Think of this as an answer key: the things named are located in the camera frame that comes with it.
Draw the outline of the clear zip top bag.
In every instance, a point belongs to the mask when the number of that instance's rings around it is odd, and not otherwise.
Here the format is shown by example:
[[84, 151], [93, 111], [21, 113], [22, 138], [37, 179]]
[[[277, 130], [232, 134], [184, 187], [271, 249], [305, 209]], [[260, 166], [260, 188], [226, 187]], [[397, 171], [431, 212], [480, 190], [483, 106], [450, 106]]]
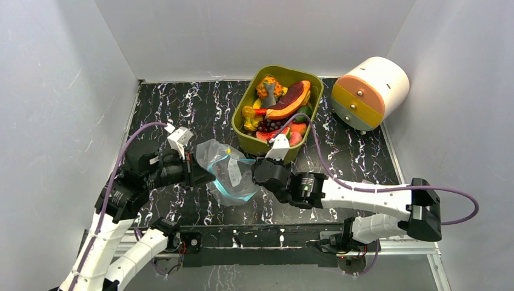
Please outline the clear zip top bag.
[[215, 176], [207, 188], [218, 204], [241, 206], [261, 191], [253, 181], [256, 160], [236, 148], [210, 139], [198, 144], [195, 153], [199, 165]]

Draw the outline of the watermelon slice toy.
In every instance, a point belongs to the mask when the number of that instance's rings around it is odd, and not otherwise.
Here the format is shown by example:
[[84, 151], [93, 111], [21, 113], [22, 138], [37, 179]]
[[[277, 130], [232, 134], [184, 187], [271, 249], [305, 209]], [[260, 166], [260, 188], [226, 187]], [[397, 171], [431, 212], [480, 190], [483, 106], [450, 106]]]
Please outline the watermelon slice toy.
[[256, 132], [256, 138], [261, 140], [261, 141], [264, 141], [264, 142], [269, 142], [275, 135], [278, 135], [278, 134], [284, 134], [287, 139], [290, 139], [291, 138], [290, 127], [286, 127], [282, 131], [280, 131], [280, 130], [274, 130], [272, 132], [259, 132], [259, 131], [257, 131]]

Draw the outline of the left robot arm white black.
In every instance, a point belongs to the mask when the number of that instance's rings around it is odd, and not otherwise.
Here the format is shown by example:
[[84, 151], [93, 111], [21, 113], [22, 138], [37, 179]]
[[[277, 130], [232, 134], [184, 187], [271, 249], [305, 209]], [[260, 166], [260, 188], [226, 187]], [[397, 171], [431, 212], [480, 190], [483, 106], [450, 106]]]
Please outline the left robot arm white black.
[[95, 204], [90, 233], [77, 260], [57, 290], [124, 290], [157, 254], [175, 252], [181, 245], [180, 226], [158, 218], [134, 246], [113, 258], [148, 203], [150, 191], [174, 185], [194, 189], [214, 180], [191, 152], [181, 156], [175, 149], [160, 151], [159, 144], [150, 141], [129, 145], [113, 185], [103, 188]]

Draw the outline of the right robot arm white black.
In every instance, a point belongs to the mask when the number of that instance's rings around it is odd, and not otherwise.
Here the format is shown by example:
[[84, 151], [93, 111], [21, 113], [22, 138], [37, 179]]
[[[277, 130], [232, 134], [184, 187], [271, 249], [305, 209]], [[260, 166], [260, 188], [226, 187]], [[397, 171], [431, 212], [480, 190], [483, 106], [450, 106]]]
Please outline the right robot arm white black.
[[293, 173], [272, 159], [253, 166], [253, 181], [277, 200], [300, 209], [354, 209], [372, 212], [365, 218], [345, 220], [335, 239], [349, 251], [391, 236], [438, 242], [442, 239], [440, 198], [424, 179], [407, 186], [349, 182], [323, 173]]

